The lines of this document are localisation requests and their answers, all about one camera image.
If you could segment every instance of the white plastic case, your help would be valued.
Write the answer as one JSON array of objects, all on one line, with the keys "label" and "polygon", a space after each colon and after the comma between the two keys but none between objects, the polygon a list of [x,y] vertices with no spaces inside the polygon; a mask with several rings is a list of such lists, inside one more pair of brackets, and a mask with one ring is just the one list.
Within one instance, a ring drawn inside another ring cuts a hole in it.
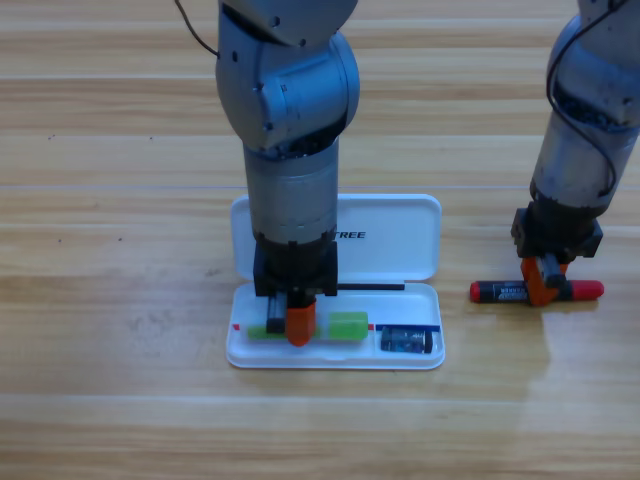
[{"label": "white plastic case", "polygon": [[[433,276],[438,268],[442,208],[429,195],[341,194],[338,196],[338,283],[393,284],[403,290],[338,292],[319,295],[316,323],[324,329],[331,312],[366,312],[369,335],[359,343],[313,338],[302,348],[286,340],[249,340],[250,326],[265,325],[267,298],[256,297],[253,283],[236,290],[227,359],[241,368],[349,368],[429,370],[445,358],[438,294],[430,285],[406,283]],[[236,271],[253,278],[255,240],[249,199],[231,207]],[[382,325],[424,326],[432,332],[430,354],[387,352]]]}]

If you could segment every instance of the black cable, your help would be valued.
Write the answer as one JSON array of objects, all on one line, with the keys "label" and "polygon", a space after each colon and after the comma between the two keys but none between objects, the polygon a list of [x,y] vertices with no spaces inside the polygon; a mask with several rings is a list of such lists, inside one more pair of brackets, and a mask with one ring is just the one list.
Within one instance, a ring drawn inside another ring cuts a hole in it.
[{"label": "black cable", "polygon": [[614,189],[614,187],[616,186],[616,183],[618,182],[618,173],[616,172],[615,165],[613,164],[613,161],[611,160],[611,157],[609,157],[609,155],[607,154],[607,152],[604,150],[603,147],[598,145],[598,143],[595,140],[593,140],[591,137],[589,137],[589,135],[587,135],[585,132],[583,132],[578,127],[576,127],[566,117],[566,115],[564,113],[562,113],[562,111],[560,110],[560,107],[558,106],[558,102],[556,101],[556,99],[553,97],[553,94],[552,94],[552,82],[553,82],[553,77],[554,77],[554,75],[556,73],[556,70],[558,69],[558,66],[560,65],[560,62],[562,61],[562,58],[564,57],[565,53],[567,53],[569,48],[571,48],[573,46],[573,44],[576,41],[578,41],[581,37],[586,35],[593,28],[597,27],[604,20],[609,18],[609,16],[611,16],[613,13],[617,12],[618,10],[620,10],[620,8],[624,4],[626,4],[628,2],[629,2],[629,0],[622,0],[620,3],[615,4],[613,0],[609,0],[609,9],[605,13],[600,15],[598,18],[596,18],[587,27],[581,29],[573,37],[571,37],[569,42],[567,42],[567,44],[562,48],[562,50],[560,50],[560,53],[558,54],[558,56],[556,57],[554,62],[551,64],[551,67],[549,68],[549,73],[547,75],[547,100],[549,100],[549,103],[551,104],[551,107],[553,108],[553,111],[556,113],[556,115],[558,115],[558,117],[560,117],[560,119],[562,121],[564,121],[564,123],[567,124],[567,126],[569,126],[574,132],[576,132],[584,140],[586,140],[588,143],[590,143],[593,146],[593,148],[595,148],[598,151],[598,153],[600,153],[600,155],[602,155],[604,160],[607,162],[607,167],[609,168],[609,170],[611,172],[611,182],[609,183],[609,185],[604,190],[601,190],[599,192],[598,195],[601,196],[601,197],[609,195],[611,193],[611,191]]},{"label": "black cable", "polygon": [[191,32],[191,35],[193,35],[193,38],[195,38],[198,41],[198,43],[202,45],[203,48],[213,53],[216,57],[220,58],[220,54],[216,52],[213,48],[211,48],[209,45],[207,45],[204,42],[204,40],[202,40],[200,36],[196,33],[196,31],[193,29],[193,27],[191,26],[191,22],[189,21],[189,17],[187,17],[187,12],[185,12],[184,8],[182,8],[182,4],[180,3],[180,0],[174,0],[174,1],[176,2],[176,6],[178,7],[178,10],[180,10],[180,13],[182,14],[184,23],[187,24],[187,28]]}]

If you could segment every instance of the black battery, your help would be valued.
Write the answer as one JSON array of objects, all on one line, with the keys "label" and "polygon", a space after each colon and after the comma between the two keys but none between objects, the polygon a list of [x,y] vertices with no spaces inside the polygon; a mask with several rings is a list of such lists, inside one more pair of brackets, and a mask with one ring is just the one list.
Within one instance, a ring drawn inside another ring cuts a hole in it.
[{"label": "black battery", "polygon": [[431,353],[433,334],[431,330],[421,327],[385,326],[382,328],[380,348],[385,352]]}]

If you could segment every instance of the green sponge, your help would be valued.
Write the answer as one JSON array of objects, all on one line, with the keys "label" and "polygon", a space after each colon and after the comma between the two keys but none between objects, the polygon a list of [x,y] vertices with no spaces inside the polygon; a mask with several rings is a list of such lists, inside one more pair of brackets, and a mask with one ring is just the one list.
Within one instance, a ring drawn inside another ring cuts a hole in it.
[{"label": "green sponge", "polygon": [[369,335],[366,312],[333,312],[329,314],[329,339],[361,342]]}]

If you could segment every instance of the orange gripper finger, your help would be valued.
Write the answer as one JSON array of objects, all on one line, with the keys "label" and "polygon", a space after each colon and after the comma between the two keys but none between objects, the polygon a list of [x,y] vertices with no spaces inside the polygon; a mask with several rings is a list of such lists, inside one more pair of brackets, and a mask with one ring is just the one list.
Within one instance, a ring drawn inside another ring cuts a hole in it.
[{"label": "orange gripper finger", "polygon": [[[567,272],[569,265],[560,265],[560,271],[562,273]],[[535,257],[524,258],[520,265],[522,270],[522,276],[527,284],[527,290],[529,292],[529,302],[536,307],[544,307],[549,305],[558,297],[557,288],[547,288],[542,280],[542,275],[538,270]]]},{"label": "orange gripper finger", "polygon": [[287,309],[285,335],[291,345],[304,347],[316,331],[316,303],[306,308]]}]

